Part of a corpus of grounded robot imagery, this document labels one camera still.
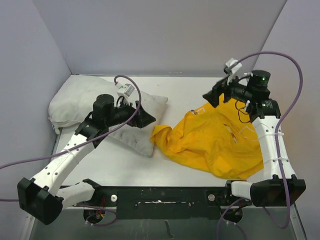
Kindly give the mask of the yellow printed pillowcase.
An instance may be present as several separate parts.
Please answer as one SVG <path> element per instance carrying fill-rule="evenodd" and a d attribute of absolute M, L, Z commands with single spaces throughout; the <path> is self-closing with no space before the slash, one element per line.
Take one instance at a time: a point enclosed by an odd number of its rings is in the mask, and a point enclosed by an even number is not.
<path fill-rule="evenodd" d="M 175 126 L 155 126 L 150 140 L 170 160 L 221 179 L 246 180 L 264 168 L 258 136 L 245 105 L 231 99 L 188 111 Z"/>

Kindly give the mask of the white pillow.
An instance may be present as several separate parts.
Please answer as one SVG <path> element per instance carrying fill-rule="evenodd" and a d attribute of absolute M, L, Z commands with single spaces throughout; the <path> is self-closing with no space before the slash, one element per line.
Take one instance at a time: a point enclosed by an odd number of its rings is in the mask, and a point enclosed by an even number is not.
<path fill-rule="evenodd" d="M 60 128 L 70 127 L 82 123 L 86 117 L 91 119 L 91 125 L 97 124 L 106 127 L 108 131 L 119 125 L 110 126 L 110 116 L 113 107 L 121 104 L 136 109 L 138 101 L 144 110 L 156 118 L 156 121 L 144 128 L 125 125 L 110 134 L 110 137 L 128 145 L 137 153 L 151 157 L 154 144 L 150 138 L 156 125 L 159 124 L 168 98 L 165 96 L 150 95 L 146 92 L 134 93 L 131 102 L 119 101 L 117 88 L 114 83 L 97 76 L 71 75 L 51 100 L 48 108 L 48 118 L 56 133 Z"/>

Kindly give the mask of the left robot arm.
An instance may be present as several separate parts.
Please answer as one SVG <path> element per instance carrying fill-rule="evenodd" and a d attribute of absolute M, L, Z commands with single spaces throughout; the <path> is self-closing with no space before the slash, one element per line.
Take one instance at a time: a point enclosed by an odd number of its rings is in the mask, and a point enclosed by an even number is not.
<path fill-rule="evenodd" d="M 45 225 L 54 222 L 62 210 L 88 202 L 100 203 L 100 185 L 85 179 L 75 185 L 62 188 L 62 184 L 74 168 L 114 131 L 128 125 L 144 128 L 156 118 L 142 107 L 141 100 L 115 105 L 112 95 L 101 94 L 93 103 L 92 111 L 78 126 L 65 149 L 31 179 L 22 178 L 17 184 L 18 202 L 26 211 Z"/>

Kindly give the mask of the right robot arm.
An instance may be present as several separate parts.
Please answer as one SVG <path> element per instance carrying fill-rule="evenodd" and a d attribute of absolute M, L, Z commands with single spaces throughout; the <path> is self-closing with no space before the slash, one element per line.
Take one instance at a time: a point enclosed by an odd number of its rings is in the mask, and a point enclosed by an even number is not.
<path fill-rule="evenodd" d="M 306 190 L 305 181 L 297 178 L 287 155 L 281 111 L 268 90 L 270 77 L 268 71 L 253 70 L 247 76 L 247 85 L 241 84 L 238 77 L 231 82 L 225 77 L 202 96 L 214 108 L 219 106 L 220 96 L 224 103 L 231 99 L 244 103 L 260 145 L 263 180 L 231 181 L 230 187 L 222 192 L 223 200 L 230 205 L 244 198 L 256 207 L 290 207 Z"/>

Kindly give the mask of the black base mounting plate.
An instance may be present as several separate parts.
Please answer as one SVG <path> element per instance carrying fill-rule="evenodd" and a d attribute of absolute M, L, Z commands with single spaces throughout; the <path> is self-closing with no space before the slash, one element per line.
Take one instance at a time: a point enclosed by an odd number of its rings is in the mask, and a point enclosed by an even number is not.
<path fill-rule="evenodd" d="M 221 209 L 238 200 L 231 184 L 218 187 L 102 186 L 90 179 L 95 192 L 89 206 L 116 209 L 118 220 L 218 220 Z"/>

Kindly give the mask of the aluminium frame rail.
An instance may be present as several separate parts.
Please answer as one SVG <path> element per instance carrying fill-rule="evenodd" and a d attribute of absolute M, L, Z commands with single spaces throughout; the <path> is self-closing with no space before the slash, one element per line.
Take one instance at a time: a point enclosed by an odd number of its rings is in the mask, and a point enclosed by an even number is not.
<path fill-rule="evenodd" d="M 249 240 L 305 240 L 306 233 L 295 205 L 290 207 L 287 228 L 276 226 L 261 207 L 249 207 L 243 211 L 243 225 Z"/>

